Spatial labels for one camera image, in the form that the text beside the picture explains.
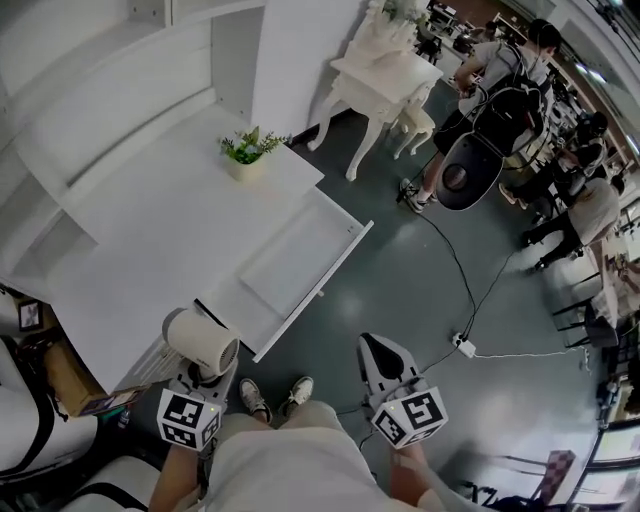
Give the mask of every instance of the white cylinder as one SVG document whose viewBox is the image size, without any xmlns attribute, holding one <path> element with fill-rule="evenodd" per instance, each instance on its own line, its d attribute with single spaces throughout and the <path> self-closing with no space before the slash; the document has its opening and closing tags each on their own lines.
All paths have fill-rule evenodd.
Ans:
<svg viewBox="0 0 640 512">
<path fill-rule="evenodd" d="M 238 357 L 238 333 L 187 309 L 171 312 L 162 324 L 165 341 L 201 367 L 204 375 L 220 376 Z"/>
</svg>

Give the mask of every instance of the white drawer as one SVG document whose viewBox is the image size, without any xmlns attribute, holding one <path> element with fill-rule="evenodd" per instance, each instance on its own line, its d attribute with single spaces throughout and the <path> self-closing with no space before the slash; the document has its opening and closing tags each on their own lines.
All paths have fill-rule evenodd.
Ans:
<svg viewBox="0 0 640 512">
<path fill-rule="evenodd" d="M 318 189 L 239 270 L 200 300 L 240 332 L 257 363 L 371 229 Z"/>
</svg>

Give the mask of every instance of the black cable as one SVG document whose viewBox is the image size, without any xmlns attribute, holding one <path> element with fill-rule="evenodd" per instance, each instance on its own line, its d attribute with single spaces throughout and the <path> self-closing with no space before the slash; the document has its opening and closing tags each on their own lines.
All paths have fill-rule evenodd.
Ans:
<svg viewBox="0 0 640 512">
<path fill-rule="evenodd" d="M 358 412 L 362 410 L 362 405 L 359 405 L 356 409 L 351 409 L 350 411 L 337 412 L 336 416 L 344 416 L 345 414 L 353 414 L 354 412 Z"/>
<path fill-rule="evenodd" d="M 484 303 L 485 300 L 487 300 L 487 297 L 489 296 L 489 294 L 491 293 L 491 291 L 493 290 L 493 287 L 496 285 L 496 283 L 499 281 L 500 277 L 502 276 L 502 273 L 504 272 L 504 270 L 507 268 L 507 264 L 509 263 L 509 260 L 513 257 L 513 255 L 518 252 L 518 250 L 514 250 L 511 254 L 509 254 L 509 256 L 507 256 L 507 259 L 504 261 L 504 264 L 502 265 L 502 268 L 500 268 L 500 270 L 498 271 L 498 273 L 496 274 L 495 279 L 493 280 L 493 282 L 491 283 L 491 286 L 489 286 L 489 288 L 487 289 L 487 292 L 484 294 L 484 296 L 482 297 L 482 300 L 478 303 L 478 307 L 476 308 L 476 310 L 473 312 L 473 314 L 471 315 L 471 318 L 469 318 L 469 322 L 467 322 L 467 327 L 465 327 L 465 330 L 463 332 L 463 337 L 464 338 L 468 338 L 469 335 L 471 334 L 471 329 L 473 329 L 473 323 L 476 320 L 476 316 L 478 315 L 478 312 L 480 311 L 480 308 L 482 307 L 482 304 Z"/>
<path fill-rule="evenodd" d="M 438 359 L 435 363 L 431 363 L 429 366 L 427 366 L 424 370 L 422 370 L 421 375 L 424 375 L 425 372 L 429 369 L 429 368 L 433 368 L 435 365 L 440 364 L 442 361 L 444 361 L 447 357 L 449 357 L 450 355 L 453 355 L 456 353 L 456 351 L 458 350 L 458 347 L 454 348 L 451 352 L 448 352 L 444 357 L 441 357 L 440 359 Z"/>
<path fill-rule="evenodd" d="M 362 447 L 364 446 L 364 443 L 366 443 L 369 439 L 371 439 L 375 433 L 376 432 L 374 430 L 367 437 L 365 437 L 362 441 L 360 441 L 360 445 L 358 446 L 358 450 L 362 451 Z"/>
<path fill-rule="evenodd" d="M 477 310 L 476 301 L 473 298 L 473 293 L 471 293 L 471 288 L 469 287 L 469 282 L 467 281 L 467 275 L 464 273 L 464 269 L 462 268 L 462 264 L 460 263 L 460 260 L 458 259 L 458 255 L 456 254 L 456 250 L 453 248 L 453 245 L 451 245 L 451 242 L 449 241 L 447 236 L 440 230 L 440 228 L 438 226 L 436 226 L 435 223 L 433 223 L 432 221 L 427 219 L 424 215 L 420 215 L 419 213 L 416 213 L 416 215 L 418 217 L 420 217 L 422 220 L 424 220 L 424 221 L 428 222 L 429 224 L 431 224 L 431 227 L 433 227 L 433 229 L 435 229 L 438 232 L 440 237 L 449 246 L 449 250 L 451 251 L 451 255 L 453 256 L 453 259 L 456 262 L 456 265 L 458 265 L 458 270 L 460 271 L 460 277 L 462 277 L 462 282 L 464 283 L 464 287 L 467 290 L 467 294 L 469 295 L 469 300 L 471 301 L 471 304 L 473 305 L 473 312 L 475 314 L 475 312 Z"/>
</svg>

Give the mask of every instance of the shoe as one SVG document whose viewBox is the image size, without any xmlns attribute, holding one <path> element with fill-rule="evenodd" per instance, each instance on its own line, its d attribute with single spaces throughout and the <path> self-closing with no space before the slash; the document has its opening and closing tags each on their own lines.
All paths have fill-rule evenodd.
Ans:
<svg viewBox="0 0 640 512">
<path fill-rule="evenodd" d="M 530 245 L 533 245 L 533 242 L 531 242 L 531 238 L 529 238 L 528 231 L 525 231 L 524 233 L 522 233 L 522 236 L 520 237 L 520 245 L 522 246 L 523 249 L 526 249 Z"/>
<path fill-rule="evenodd" d="M 499 183 L 498 188 L 500 189 L 500 193 L 504 196 L 504 198 L 509 201 L 509 204 L 516 204 L 517 199 L 503 183 Z"/>
<path fill-rule="evenodd" d="M 427 199 L 424 202 L 418 201 L 418 187 L 412 185 L 407 178 L 404 178 L 400 182 L 400 191 L 405 192 L 403 197 L 405 203 L 409 205 L 409 208 L 411 208 L 414 213 L 421 214 L 429 200 Z"/>
<path fill-rule="evenodd" d="M 249 409 L 249 414 L 253 416 L 255 412 L 263 411 L 267 415 L 267 423 L 271 423 L 271 418 L 273 417 L 271 409 L 262 398 L 258 386 L 251 379 L 242 379 L 240 381 L 240 398 L 245 407 Z"/>
<path fill-rule="evenodd" d="M 291 388 L 291 391 L 289 391 L 289 398 L 280 404 L 278 411 L 282 416 L 286 416 L 285 413 L 290 405 L 302 405 L 311 398 L 311 393 L 313 393 L 313 379 L 311 377 L 302 377 L 301 379 L 298 379 Z"/>
<path fill-rule="evenodd" d="M 400 192 L 404 192 L 408 196 L 418 193 L 418 187 L 411 183 L 407 178 L 403 178 L 398 187 Z"/>
</svg>

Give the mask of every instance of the gray floor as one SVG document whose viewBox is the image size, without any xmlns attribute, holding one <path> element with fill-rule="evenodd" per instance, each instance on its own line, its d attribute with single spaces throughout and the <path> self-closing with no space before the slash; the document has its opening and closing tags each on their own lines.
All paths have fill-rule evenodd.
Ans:
<svg viewBox="0 0 640 512">
<path fill-rule="evenodd" d="M 454 108 L 455 94 L 439 84 L 427 112 L 441 124 Z M 373 220 L 375 226 L 329 281 L 324 297 L 314 299 L 260 364 L 243 355 L 239 375 L 253 378 L 274 408 L 295 379 L 306 374 L 315 379 L 314 398 L 339 412 L 351 410 L 364 393 L 355 351 L 360 333 L 379 333 L 401 343 L 426 367 L 450 352 L 452 334 L 464 328 L 471 312 L 442 239 L 395 203 L 399 179 L 413 177 L 433 154 L 433 145 L 394 161 L 392 149 L 400 137 L 381 137 L 362 162 L 358 179 L 349 183 L 344 172 L 365 128 L 364 118 L 354 116 L 332 126 L 315 153 L 296 148 L 325 174 L 319 187 L 326 194 L 362 223 Z M 426 215 L 450 238 L 476 297 L 485 293 L 530 221 L 496 190 L 469 211 L 434 205 Z M 535 259 L 517 253 L 484 303 L 471 335 L 479 354 L 564 349 L 565 340 L 550 316 L 563 302 L 561 283 L 553 282 L 553 272 L 525 275 L 522 269 Z M 581 351 L 491 360 L 456 353 L 431 368 L 427 379 L 440 388 L 450 417 L 424 443 L 432 466 L 450 482 L 472 478 L 503 495 L 527 495 L 540 478 L 507 471 L 495 456 L 545 459 L 550 449 L 571 448 L 586 457 L 595 435 L 595 378 L 581 370 L 582 358 Z M 236 396 L 230 406 L 237 408 Z M 360 413 L 341 419 L 357 441 L 369 431 Z M 385 442 L 374 436 L 363 453 L 385 487 Z"/>
</svg>

